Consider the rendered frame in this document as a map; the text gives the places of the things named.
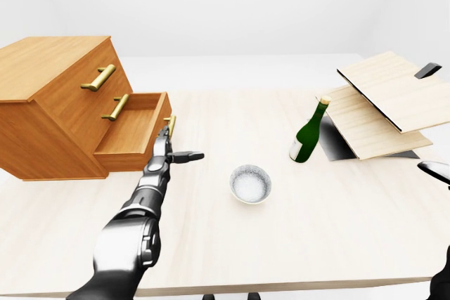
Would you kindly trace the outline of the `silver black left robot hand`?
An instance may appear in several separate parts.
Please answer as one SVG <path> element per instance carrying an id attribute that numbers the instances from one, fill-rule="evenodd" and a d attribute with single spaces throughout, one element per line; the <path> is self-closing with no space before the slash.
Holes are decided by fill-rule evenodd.
<path id="1" fill-rule="evenodd" d="M 196 160 L 203 159 L 205 154 L 202 152 L 173 152 L 172 142 L 169 137 L 169 127 L 164 126 L 158 133 L 153 144 L 153 154 L 147 165 L 143 169 L 145 175 L 156 174 L 163 170 L 165 165 L 172 163 L 184 164 Z"/>

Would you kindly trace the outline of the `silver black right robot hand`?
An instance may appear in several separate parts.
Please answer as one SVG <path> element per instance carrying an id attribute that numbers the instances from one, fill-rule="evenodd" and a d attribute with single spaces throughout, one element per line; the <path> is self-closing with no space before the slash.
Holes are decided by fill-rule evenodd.
<path id="1" fill-rule="evenodd" d="M 448 185 L 450 190 L 450 164 L 436 161 L 422 161 L 417 167 L 432 177 Z"/>

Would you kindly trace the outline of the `open wooden drawer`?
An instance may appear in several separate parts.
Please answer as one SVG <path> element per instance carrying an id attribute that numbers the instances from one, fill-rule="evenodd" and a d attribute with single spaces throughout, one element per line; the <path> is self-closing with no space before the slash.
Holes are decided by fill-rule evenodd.
<path id="1" fill-rule="evenodd" d="M 168 93 L 131 93 L 94 152 L 109 172 L 140 171 L 172 114 Z"/>

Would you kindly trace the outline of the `wooden cabinet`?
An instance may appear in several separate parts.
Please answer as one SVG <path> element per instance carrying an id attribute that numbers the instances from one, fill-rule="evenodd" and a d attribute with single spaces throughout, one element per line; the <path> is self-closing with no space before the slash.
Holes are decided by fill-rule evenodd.
<path id="1" fill-rule="evenodd" d="M 112 173 L 35 99 L 107 38 L 26 37 L 0 48 L 1 169 L 24 181 L 100 179 Z"/>

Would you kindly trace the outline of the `speckled grey ceramic bowl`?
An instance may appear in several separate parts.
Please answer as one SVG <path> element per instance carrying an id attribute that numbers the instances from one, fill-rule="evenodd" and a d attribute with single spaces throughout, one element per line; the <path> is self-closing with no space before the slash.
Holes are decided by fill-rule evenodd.
<path id="1" fill-rule="evenodd" d="M 271 178 L 265 170 L 244 164 L 236 167 L 230 175 L 231 194 L 240 202 L 248 205 L 263 203 L 271 194 Z"/>

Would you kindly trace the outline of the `green glass bottle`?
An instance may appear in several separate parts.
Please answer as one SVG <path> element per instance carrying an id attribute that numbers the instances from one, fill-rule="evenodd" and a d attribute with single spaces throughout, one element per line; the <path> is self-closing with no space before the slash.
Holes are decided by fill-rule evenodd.
<path id="1" fill-rule="evenodd" d="M 311 119 L 297 132 L 289 149 L 293 161 L 304 163 L 310 158 L 319 141 L 321 120 L 330 102 L 330 96 L 322 96 Z"/>

